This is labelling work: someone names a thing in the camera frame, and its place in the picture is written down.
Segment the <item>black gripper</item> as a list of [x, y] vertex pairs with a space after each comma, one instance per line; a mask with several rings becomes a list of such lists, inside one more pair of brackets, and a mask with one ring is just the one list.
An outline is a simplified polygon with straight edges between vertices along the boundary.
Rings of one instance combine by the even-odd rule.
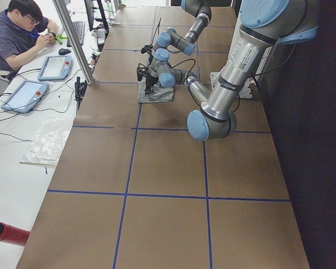
[[147, 53], [149, 55], [148, 57], [148, 64], [151, 64], [153, 61], [153, 56], [154, 56], [154, 49], [153, 49], [153, 45], [152, 44], [147, 44], [144, 45], [144, 47], [141, 49], [141, 53], [145, 54]]
[[151, 74], [151, 66], [145, 66], [142, 63], [138, 63], [136, 74], [137, 74], [137, 80], [142, 81], [143, 78], [145, 78], [145, 94], [152, 94], [154, 93], [154, 86], [157, 82], [157, 77]]

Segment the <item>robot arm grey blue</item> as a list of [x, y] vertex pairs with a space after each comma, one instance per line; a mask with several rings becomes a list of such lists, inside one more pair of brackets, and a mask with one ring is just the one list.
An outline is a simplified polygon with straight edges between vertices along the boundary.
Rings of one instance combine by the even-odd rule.
[[162, 87], [185, 85], [199, 109], [189, 113], [187, 126], [196, 140], [223, 138], [236, 128], [230, 107], [246, 80], [256, 73], [265, 50], [274, 45], [290, 45], [313, 39], [318, 31], [319, 1], [243, 1], [240, 7], [240, 37], [226, 65], [207, 89], [194, 72], [176, 69], [169, 63], [169, 46], [190, 55], [199, 35], [211, 21], [204, 1], [182, 1], [182, 9], [195, 17], [185, 36], [175, 28], [163, 31], [153, 45], [142, 49], [149, 55], [147, 67], [137, 68], [137, 78], [150, 94], [155, 84]]
[[183, 34], [179, 31], [179, 26], [169, 26], [165, 30], [161, 30], [161, 23], [159, 22], [151, 43], [141, 49], [142, 54], [147, 53], [149, 55], [148, 65], [152, 64], [159, 49], [173, 47], [176, 49], [176, 53], [182, 52], [186, 55], [191, 55], [195, 51], [195, 43], [211, 21], [211, 7], [206, 1], [181, 1], [181, 8], [194, 17], [192, 26], [186, 27], [187, 32]]

